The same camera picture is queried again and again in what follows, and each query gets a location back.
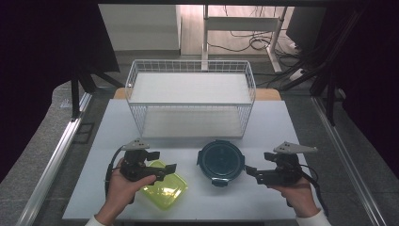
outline white desk leg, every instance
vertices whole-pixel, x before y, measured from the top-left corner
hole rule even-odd
[[[201,70],[208,71],[208,5],[203,6],[203,43]]]
[[[273,65],[275,73],[282,73],[281,67],[279,66],[279,61],[276,58],[275,50],[276,50],[276,43],[279,39],[279,32],[281,31],[282,23],[284,23],[284,17],[286,12],[287,12],[287,7],[284,7],[284,11],[282,12],[281,16],[279,16],[279,21],[277,23],[276,30],[273,33],[270,45],[266,49],[267,54],[269,54],[269,58]]]

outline black fabric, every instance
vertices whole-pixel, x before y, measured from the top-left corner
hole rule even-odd
[[[0,178],[45,117],[53,90],[78,73],[118,72],[97,4],[0,3]]]
[[[397,2],[372,1],[334,69],[343,107],[399,177],[399,16]]]

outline person's left hand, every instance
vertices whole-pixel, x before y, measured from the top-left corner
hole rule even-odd
[[[154,175],[145,177],[139,181],[131,182],[120,173],[119,161],[117,168],[113,170],[109,183],[108,194],[105,204],[95,216],[97,221],[104,225],[110,225],[115,218],[123,211],[126,205],[133,199],[136,192],[143,186],[147,186],[155,181]]]

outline white sleeve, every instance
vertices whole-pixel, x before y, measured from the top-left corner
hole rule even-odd
[[[323,210],[311,218],[296,218],[299,226],[331,226]]]
[[[97,221],[97,219],[93,216],[91,217],[91,219],[88,221],[88,223],[86,224],[86,226],[105,226],[102,223],[100,223],[99,221]]]

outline wooden floor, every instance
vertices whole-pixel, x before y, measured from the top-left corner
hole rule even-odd
[[[243,6],[209,6],[208,15],[231,17],[278,17],[281,15],[282,7],[243,7]],[[285,36],[285,30],[290,22],[294,8],[288,8],[282,31],[279,36],[279,45],[285,52],[290,52],[289,45],[292,42]],[[181,6],[182,14],[182,55],[200,55],[203,42],[203,6]],[[248,36],[252,32],[232,31],[234,36]],[[228,49],[241,50],[249,46],[250,37],[234,37],[230,31],[210,31],[208,43],[223,46]],[[263,34],[264,37],[271,37],[272,33]],[[256,42],[257,48],[263,46]],[[209,47],[209,55],[267,55],[266,50],[255,50],[251,47],[245,51],[233,52],[216,47]]]

